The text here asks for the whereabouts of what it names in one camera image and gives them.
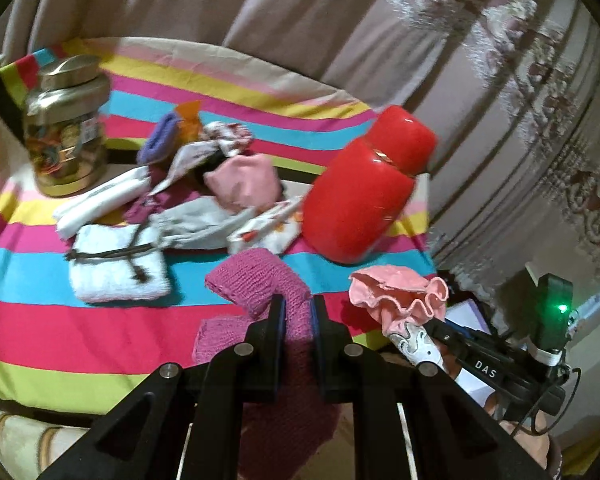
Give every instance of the striped bedsheet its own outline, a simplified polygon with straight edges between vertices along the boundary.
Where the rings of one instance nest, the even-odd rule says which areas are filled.
[[[154,124],[175,105],[200,99],[203,122],[241,122],[254,150],[272,157],[283,179],[310,184],[334,154],[361,135],[375,113],[346,92],[262,60],[207,44],[149,38],[73,40],[0,70],[0,397],[36,408],[103,413],[164,362],[191,366],[201,320],[241,314],[204,287],[226,253],[168,253],[174,293],[145,304],[93,306],[68,281],[67,245],[51,217],[63,199],[41,195],[22,147],[22,104],[40,66],[94,53],[112,80],[107,146],[110,171],[123,171]],[[103,222],[119,224],[122,211]],[[426,197],[414,197],[363,266],[434,272],[424,248]],[[283,257],[332,319],[362,344],[378,345],[377,325],[347,301],[354,267],[326,261],[300,238]]]

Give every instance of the yellow stripe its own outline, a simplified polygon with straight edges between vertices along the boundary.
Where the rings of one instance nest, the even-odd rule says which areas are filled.
[[[0,361],[0,398],[72,413],[107,413],[146,375],[75,374]]]
[[[67,200],[69,199],[21,201],[14,192],[0,192],[0,214],[7,219],[9,224],[55,225],[56,221],[52,217],[52,213]],[[98,223],[106,225],[123,223],[122,212],[117,210],[107,214]]]
[[[97,54],[102,58],[101,67],[117,75],[197,92],[209,97],[230,101],[234,104],[256,108],[257,110],[285,117],[300,119],[345,119],[369,110],[369,107],[362,102],[345,104],[339,107],[295,104],[203,74],[119,56],[93,47],[90,48],[81,40],[68,41],[67,43],[63,43],[62,47],[70,55]]]
[[[324,170],[324,166],[318,166],[317,164],[311,164],[310,162],[301,162],[300,160],[293,160],[292,158],[286,158],[284,156],[269,155],[273,165],[279,168],[287,168],[288,170],[302,171],[304,173],[311,173],[320,175]]]
[[[22,108],[29,90],[24,86],[20,73],[15,64],[10,64],[0,70],[0,77],[11,99]]]
[[[414,237],[423,235],[429,230],[429,213],[421,211],[395,221],[387,231],[387,236],[405,235]]]
[[[372,330],[366,334],[359,334],[352,337],[354,343],[361,344],[372,350],[381,349],[389,340],[382,335],[382,330]]]
[[[137,152],[146,139],[135,139],[132,137],[119,137],[117,139],[107,139],[106,145],[110,150],[129,150],[130,152]]]

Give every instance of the maroon cloth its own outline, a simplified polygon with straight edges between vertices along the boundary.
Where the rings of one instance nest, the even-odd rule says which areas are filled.
[[[157,166],[149,166],[149,174],[151,176],[151,187],[154,188],[165,179],[167,174]],[[149,218],[149,215],[154,213],[162,213],[163,211],[180,205],[190,200],[195,200],[200,197],[200,193],[193,189],[187,179],[181,178],[171,184],[164,191],[157,193],[154,196],[149,196],[145,193],[139,196],[135,202],[126,210],[124,217],[129,224],[141,224]]]
[[[245,315],[207,319],[194,344],[195,364],[243,341],[248,326],[267,317],[273,294],[286,301],[285,363],[275,404],[245,406],[238,470],[248,480],[288,480],[333,437],[340,409],[320,398],[312,369],[311,292],[266,249],[234,254],[212,270],[205,285],[242,307]]]

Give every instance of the glass jar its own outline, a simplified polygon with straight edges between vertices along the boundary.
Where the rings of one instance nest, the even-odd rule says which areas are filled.
[[[43,66],[25,102],[24,136],[40,191],[65,196],[96,182],[106,166],[100,107],[110,82],[96,56]]]

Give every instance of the pink ruffled cloth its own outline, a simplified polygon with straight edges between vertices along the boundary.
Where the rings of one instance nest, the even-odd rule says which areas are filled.
[[[409,267],[360,269],[350,275],[349,301],[366,308],[382,325],[382,334],[402,333],[403,324],[423,325],[445,319],[449,290],[442,278],[423,278]]]

